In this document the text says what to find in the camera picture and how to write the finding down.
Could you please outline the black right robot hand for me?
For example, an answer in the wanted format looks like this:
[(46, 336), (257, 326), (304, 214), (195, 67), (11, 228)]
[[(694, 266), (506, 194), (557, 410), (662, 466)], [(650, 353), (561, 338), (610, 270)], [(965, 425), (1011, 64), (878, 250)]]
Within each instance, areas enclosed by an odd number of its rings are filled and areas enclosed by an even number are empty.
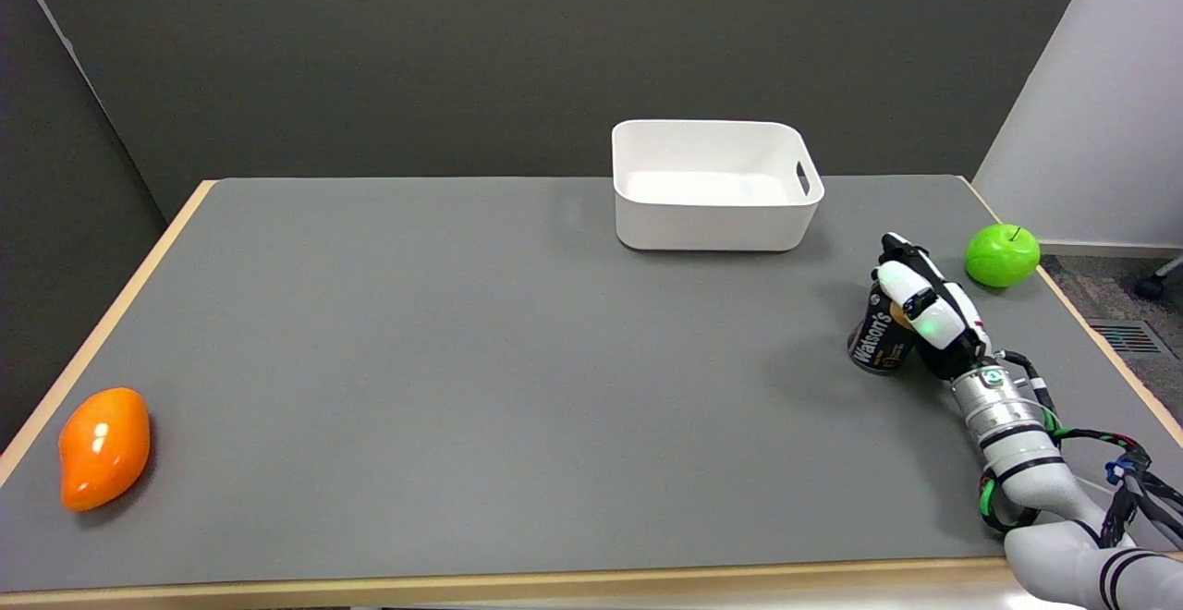
[(946, 280), (922, 245), (884, 234), (875, 283), (920, 337), (922, 364), (935, 377), (958, 378), (993, 357), (980, 310), (959, 283)]

